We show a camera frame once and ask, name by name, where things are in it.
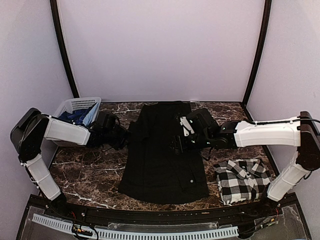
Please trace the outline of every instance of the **white wall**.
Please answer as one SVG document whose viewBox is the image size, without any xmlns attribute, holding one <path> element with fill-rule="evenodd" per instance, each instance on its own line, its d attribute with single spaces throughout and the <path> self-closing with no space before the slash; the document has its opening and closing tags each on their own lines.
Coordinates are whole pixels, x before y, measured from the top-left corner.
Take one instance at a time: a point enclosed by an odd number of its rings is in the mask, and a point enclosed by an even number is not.
<svg viewBox="0 0 320 240">
<path fill-rule="evenodd" d="M 60 0 L 82 97 L 241 101 L 264 0 Z"/>
<path fill-rule="evenodd" d="M 10 141 L 31 107 L 53 114 L 72 98 L 49 0 L 2 0 L 0 7 L 0 239 L 16 239 L 30 193 L 37 193 Z M 48 164 L 56 146 L 44 144 Z"/>
<path fill-rule="evenodd" d="M 248 104 L 255 120 L 275 120 L 309 111 L 320 119 L 320 1 L 273 1 L 256 82 Z M 280 170 L 292 147 L 270 147 Z M 320 171 L 294 189 L 313 239 L 320 239 Z"/>
</svg>

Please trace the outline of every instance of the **black and white plaid cloth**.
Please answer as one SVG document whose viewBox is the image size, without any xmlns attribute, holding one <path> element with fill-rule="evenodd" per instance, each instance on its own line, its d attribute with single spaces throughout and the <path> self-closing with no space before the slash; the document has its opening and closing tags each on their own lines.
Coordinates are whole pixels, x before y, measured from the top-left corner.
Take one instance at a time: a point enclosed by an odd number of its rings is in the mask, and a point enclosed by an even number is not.
<svg viewBox="0 0 320 240">
<path fill-rule="evenodd" d="M 272 180 L 260 159 L 228 160 L 213 168 L 224 205 L 260 198 Z"/>
</svg>

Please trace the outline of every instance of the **light blue cloth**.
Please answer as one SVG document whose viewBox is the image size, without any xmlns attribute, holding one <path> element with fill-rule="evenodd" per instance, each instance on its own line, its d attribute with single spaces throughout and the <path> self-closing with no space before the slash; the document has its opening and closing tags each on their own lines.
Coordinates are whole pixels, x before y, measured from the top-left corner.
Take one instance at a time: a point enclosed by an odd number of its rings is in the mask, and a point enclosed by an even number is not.
<svg viewBox="0 0 320 240">
<path fill-rule="evenodd" d="M 82 124 L 88 126 L 94 120 L 94 115 L 98 111 L 99 104 L 96 103 L 93 108 L 88 112 L 88 114 L 84 117 Z"/>
</svg>

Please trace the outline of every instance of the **blue cloth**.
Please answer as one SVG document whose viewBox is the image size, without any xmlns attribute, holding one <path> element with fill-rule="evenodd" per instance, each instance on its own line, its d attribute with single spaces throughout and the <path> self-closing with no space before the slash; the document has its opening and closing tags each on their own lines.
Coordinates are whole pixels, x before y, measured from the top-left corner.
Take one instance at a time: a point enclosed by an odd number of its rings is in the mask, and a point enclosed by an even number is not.
<svg viewBox="0 0 320 240">
<path fill-rule="evenodd" d="M 65 111 L 59 116 L 59 119 L 72 124 L 74 123 L 76 125 L 88 126 L 92 122 L 97 108 L 98 104 L 95 103 L 89 108 L 77 109 L 74 110 L 72 113 Z"/>
</svg>

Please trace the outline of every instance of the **folded garment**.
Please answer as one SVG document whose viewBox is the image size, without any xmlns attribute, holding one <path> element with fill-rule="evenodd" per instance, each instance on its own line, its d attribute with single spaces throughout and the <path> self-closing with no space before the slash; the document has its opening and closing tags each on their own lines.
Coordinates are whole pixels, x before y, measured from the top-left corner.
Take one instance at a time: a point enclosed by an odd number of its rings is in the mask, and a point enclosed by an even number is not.
<svg viewBox="0 0 320 240">
<path fill-rule="evenodd" d="M 92 122 L 97 108 L 98 103 L 96 102 L 89 108 L 77 109 L 74 110 L 72 113 L 65 111 L 59 116 L 59 119 L 75 125 L 88 126 Z"/>
<path fill-rule="evenodd" d="M 224 205 L 259 199 L 272 180 L 260 159 L 228 160 L 215 164 L 213 169 Z"/>
<path fill-rule="evenodd" d="M 182 135 L 176 116 L 191 112 L 189 103 L 144 105 L 130 124 L 128 158 L 118 192 L 156 204 L 185 204 L 209 196 L 198 151 L 176 155 L 172 137 Z"/>
</svg>

